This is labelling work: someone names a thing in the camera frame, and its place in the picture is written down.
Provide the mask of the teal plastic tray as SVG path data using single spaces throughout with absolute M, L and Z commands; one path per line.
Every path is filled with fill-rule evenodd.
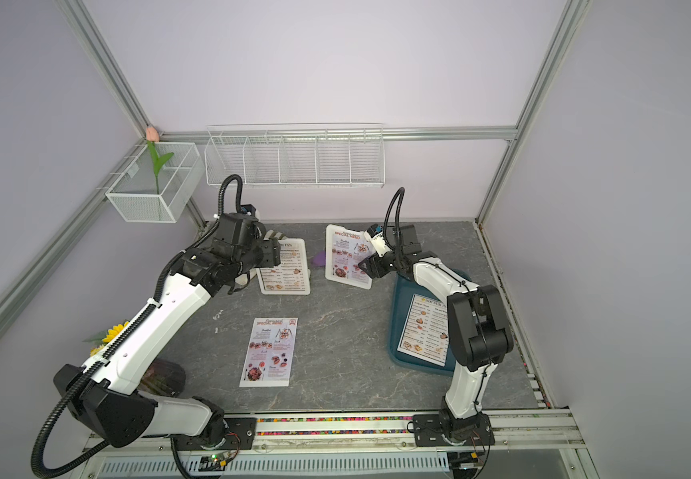
M 396 280 L 388 327 L 387 351 L 397 365 L 445 376 L 453 375 L 447 307 L 425 287 Z

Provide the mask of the red special menu sheet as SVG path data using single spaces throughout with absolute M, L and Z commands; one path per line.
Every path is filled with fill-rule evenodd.
M 297 317 L 266 317 L 253 321 L 241 388 L 289 386 L 298 325 Z

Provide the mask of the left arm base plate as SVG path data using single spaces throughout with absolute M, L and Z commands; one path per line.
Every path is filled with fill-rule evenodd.
M 179 451 L 236 451 L 253 447 L 257 419 L 253 416 L 223 418 L 197 436 L 175 435 Z

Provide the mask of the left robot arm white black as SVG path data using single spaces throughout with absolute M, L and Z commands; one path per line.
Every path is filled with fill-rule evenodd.
M 145 307 L 82 365 L 64 365 L 54 383 L 61 394 L 42 425 L 30 464 L 38 478 L 66 474 L 103 449 L 122 448 L 141 437 L 192 437 L 205 449 L 236 444 L 225 413 L 211 401 L 155 395 L 140 388 L 151 364 L 186 321 L 221 289 L 254 269 L 276 267 L 281 247 L 267 236 L 257 209 L 243 201 L 244 181 L 226 177 L 219 189 L 218 216 L 195 243 L 161 271 Z M 101 442 L 68 463 L 45 463 L 49 437 L 63 412 L 101 437 Z

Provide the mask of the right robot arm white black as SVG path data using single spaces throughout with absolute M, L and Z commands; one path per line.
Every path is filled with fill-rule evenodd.
M 389 273 L 413 281 L 446 305 L 449 348 L 455 359 L 451 385 L 433 421 L 413 421 L 416 443 L 454 446 L 491 445 L 493 434 L 482 401 L 488 381 L 515 340 L 501 293 L 477 285 L 449 269 L 435 253 L 423 251 L 415 228 L 401 225 L 405 188 L 393 195 L 381 226 L 365 237 L 374 253 L 359 263 L 372 279 Z

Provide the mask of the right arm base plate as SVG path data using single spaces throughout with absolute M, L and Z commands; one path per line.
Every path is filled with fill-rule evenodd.
M 491 446 L 495 443 L 490 418 L 485 413 L 465 419 L 444 412 L 415 414 L 410 430 L 419 447 Z

